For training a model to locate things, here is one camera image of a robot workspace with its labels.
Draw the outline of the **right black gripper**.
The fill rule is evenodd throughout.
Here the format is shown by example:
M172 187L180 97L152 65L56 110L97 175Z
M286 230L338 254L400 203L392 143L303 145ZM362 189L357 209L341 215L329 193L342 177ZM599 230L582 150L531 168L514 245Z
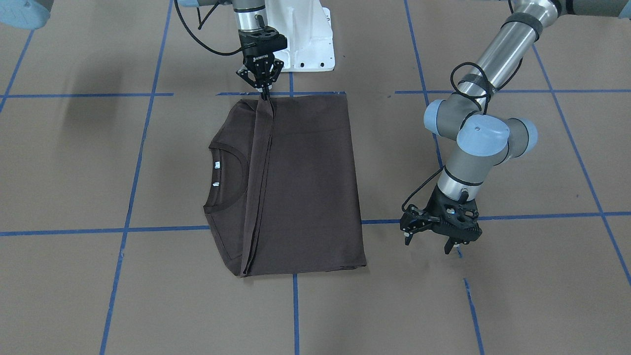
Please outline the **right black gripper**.
M238 77L259 90L260 99L270 101L271 88L284 68L284 61L275 55L245 56L243 65L236 71Z

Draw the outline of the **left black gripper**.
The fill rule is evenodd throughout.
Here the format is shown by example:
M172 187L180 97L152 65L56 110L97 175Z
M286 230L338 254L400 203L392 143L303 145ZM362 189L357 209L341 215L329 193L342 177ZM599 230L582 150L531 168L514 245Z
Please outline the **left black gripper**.
M403 215L399 221L399 227L404 232L404 244L410 245L416 233L432 231L436 234L448 236L446 230L447 210L444 207L431 207L419 209L417 206L402 207ZM444 254L449 255L453 248L466 244L465 240L448 238L444 245Z

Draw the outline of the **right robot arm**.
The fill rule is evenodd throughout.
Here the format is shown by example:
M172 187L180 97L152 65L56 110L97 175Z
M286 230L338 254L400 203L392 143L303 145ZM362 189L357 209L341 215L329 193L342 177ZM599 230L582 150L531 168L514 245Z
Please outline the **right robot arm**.
M243 65L236 74L257 90L261 99L270 99L270 90L278 79L284 62L275 53L288 47L288 39L271 27L264 0L175 0L174 7L182 26L203 49L219 56L243 55ZM18 29L37 30L44 27L52 13L53 0L2 0L0 20ZM183 18L182 7L197 9L201 30L219 6L230 5L237 23L239 47L230 52L211 48L196 36Z

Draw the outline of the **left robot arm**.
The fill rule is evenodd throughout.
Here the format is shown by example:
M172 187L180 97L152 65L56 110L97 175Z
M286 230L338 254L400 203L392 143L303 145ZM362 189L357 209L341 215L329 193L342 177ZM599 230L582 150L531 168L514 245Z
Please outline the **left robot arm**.
M630 20L628 0L510 0L511 15L476 62L464 62L451 72L448 99L429 103L423 122L437 137L455 142L449 160L435 172L439 181L426 207L402 204L400 229L409 245L416 233L444 235L445 254L478 240L476 195L489 171L531 151L538 130L525 118L502 119L488 112L494 95L514 78L528 49L543 30L561 16Z

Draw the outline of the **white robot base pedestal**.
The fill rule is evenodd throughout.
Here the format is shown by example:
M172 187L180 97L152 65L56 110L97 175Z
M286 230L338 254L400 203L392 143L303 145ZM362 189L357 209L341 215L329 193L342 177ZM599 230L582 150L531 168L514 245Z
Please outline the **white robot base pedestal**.
M267 25L286 36L275 52L282 72L327 72L336 65L331 13L319 0L266 0Z

